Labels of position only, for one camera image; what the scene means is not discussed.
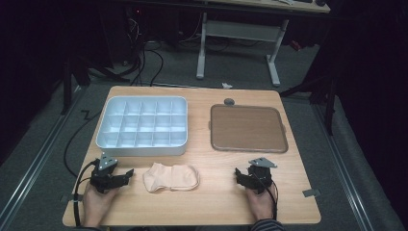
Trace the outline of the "person's left hand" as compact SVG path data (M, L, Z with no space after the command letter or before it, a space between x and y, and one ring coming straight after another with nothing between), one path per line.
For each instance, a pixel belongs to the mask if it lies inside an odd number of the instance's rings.
M85 227L98 228L108 214L118 192L119 189L112 189L102 193L93 185L87 184L83 199L84 219L82 224Z

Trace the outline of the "beige sock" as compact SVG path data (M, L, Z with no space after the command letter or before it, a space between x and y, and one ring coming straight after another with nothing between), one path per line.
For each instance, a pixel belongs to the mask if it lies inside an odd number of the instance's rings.
M192 166L165 166L154 163L142 175L143 184L150 193L158 190L189 191L200 183L199 172Z

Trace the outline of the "metal floor rail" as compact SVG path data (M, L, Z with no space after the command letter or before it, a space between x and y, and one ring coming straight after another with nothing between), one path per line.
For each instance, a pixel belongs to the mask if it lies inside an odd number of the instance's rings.
M75 87L72 103L65 111L64 93L57 90L54 99L35 117L11 157L0 167L0 231L9 229L48 160L73 108L86 90L86 87Z
M336 170L348 204L352 210L353 215L360 227L361 231L374 231L369 215L366 211L361 195L358 193L350 174L346 168L346 164L342 158L340 149L336 144L334 137L329 134L324 123L324 115L320 106L311 106L315 117L319 122L319 127L322 130L325 139L329 145L330 153L334 162L334 169Z

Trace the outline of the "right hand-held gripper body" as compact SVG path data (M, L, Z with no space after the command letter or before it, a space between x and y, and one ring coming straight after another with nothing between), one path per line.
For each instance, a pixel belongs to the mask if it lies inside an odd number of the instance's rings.
M250 167L247 169L249 176L248 188L262 193L273 184L270 170L277 168L277 165L265 157L249 161Z

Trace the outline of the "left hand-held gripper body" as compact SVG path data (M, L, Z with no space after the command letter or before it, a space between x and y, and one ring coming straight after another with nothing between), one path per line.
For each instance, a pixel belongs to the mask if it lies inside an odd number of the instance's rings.
M115 176L113 172L117 167L118 160L109 156L105 152L96 160L96 166L91 172L90 183L99 193L111 190Z

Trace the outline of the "person's right hand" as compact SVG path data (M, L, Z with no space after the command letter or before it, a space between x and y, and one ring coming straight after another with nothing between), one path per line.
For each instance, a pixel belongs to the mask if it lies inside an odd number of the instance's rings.
M255 190L245 189L251 213L256 221L265 218L274 218L276 191L274 187L269 187L262 193Z

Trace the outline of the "brown plastic tray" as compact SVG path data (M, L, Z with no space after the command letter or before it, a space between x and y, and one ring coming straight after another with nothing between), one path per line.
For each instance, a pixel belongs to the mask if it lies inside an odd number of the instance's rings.
M272 107L213 105L211 145L216 150L285 153L289 149L280 113Z

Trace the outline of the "black stand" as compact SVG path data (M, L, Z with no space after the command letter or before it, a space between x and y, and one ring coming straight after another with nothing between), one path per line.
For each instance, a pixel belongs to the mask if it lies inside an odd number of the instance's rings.
M329 135L333 135L332 120L335 113L334 105L338 79L339 77L335 75L323 75L313 80L303 81L300 85L280 92L279 95L288 97L297 92L310 90L309 102L311 104L325 104L324 128Z
M64 107L62 115L66 115L72 105L72 79L75 79L80 87L88 87L90 85L90 77L88 70L93 68L105 75L107 78L118 82L127 82L127 79L119 74L113 73L102 65L91 61L83 56L70 56L64 62Z

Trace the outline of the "desk with white legs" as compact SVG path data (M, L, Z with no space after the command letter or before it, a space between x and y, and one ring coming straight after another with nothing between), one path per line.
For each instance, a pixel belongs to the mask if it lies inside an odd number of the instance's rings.
M212 4L225 6L255 7L258 10L277 10L279 13L316 13L327 14L331 9L320 0L203 0L206 7ZM286 34L289 18L285 16L279 26L270 26L264 23L233 22L229 19L209 19L206 13L201 17L201 38L198 54L196 78L205 76L206 38L217 37L227 39L246 39L272 42L274 47L266 55L269 76L274 86L280 86L275 59L282 40Z

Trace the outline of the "white divided organizer box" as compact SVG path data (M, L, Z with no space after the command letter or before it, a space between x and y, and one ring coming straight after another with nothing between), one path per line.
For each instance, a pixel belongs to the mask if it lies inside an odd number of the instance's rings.
M110 156L179 156L188 132L182 96L115 96L106 104L95 142Z

